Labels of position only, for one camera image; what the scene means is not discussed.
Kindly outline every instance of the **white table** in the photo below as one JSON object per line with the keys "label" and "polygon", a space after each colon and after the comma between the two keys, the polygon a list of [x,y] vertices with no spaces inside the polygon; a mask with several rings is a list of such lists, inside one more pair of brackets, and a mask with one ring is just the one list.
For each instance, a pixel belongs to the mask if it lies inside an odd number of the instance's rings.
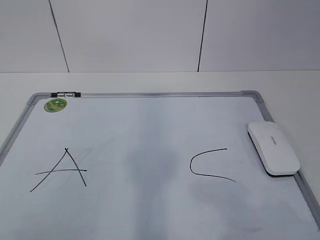
{"label": "white table", "polygon": [[300,160],[320,202],[320,71],[164,73],[0,73],[0,144],[38,92],[261,93],[274,121]]}

